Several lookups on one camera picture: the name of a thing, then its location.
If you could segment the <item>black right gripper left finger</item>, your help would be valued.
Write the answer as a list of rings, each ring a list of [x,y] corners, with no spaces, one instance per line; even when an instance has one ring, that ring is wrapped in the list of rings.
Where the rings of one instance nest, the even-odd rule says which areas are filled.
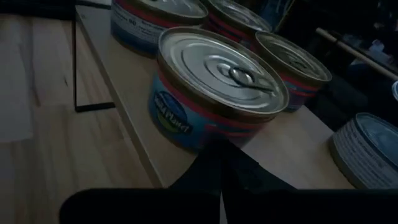
[[[212,140],[171,186],[97,188],[62,203],[60,223],[219,223],[222,141]]]

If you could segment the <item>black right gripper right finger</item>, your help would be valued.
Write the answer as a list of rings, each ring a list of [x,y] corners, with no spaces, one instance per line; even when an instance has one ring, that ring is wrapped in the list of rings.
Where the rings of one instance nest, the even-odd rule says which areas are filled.
[[[228,223],[397,223],[396,190],[297,189],[228,140],[219,149]]]

